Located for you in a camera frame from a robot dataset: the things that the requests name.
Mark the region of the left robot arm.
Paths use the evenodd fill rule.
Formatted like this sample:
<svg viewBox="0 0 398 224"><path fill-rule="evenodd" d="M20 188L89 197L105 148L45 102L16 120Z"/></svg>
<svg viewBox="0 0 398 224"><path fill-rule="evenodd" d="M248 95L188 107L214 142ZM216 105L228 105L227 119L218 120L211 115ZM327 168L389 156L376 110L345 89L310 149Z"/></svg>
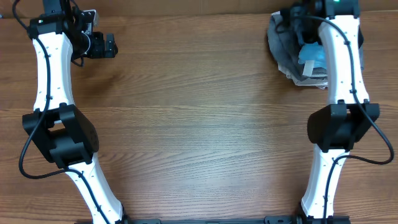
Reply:
<svg viewBox="0 0 398 224"><path fill-rule="evenodd" d="M92 223L129 223L100 167L96 129L75 105L70 69L77 59L115 57L114 35L93 30L98 20L94 9L82 11L71 0L44 1L43 5L44 13L23 26L36 52L38 84L33 112L22 117L29 137L19 158L20 173L28 179L66 174L87 204ZM30 143L58 169L28 174L23 161Z"/></svg>

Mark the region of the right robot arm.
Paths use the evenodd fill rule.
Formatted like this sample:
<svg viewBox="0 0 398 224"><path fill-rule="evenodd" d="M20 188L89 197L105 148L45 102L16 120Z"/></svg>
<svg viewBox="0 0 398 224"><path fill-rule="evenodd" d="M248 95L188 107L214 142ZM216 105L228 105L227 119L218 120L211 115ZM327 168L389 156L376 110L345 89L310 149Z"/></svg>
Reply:
<svg viewBox="0 0 398 224"><path fill-rule="evenodd" d="M301 213L289 223L349 223L334 214L333 201L341 170L380 115L363 83L360 9L357 1L301 1L280 11L276 32L292 34L294 43L317 44L325 52L327 105L310 115L307 135L313 162Z"/></svg>

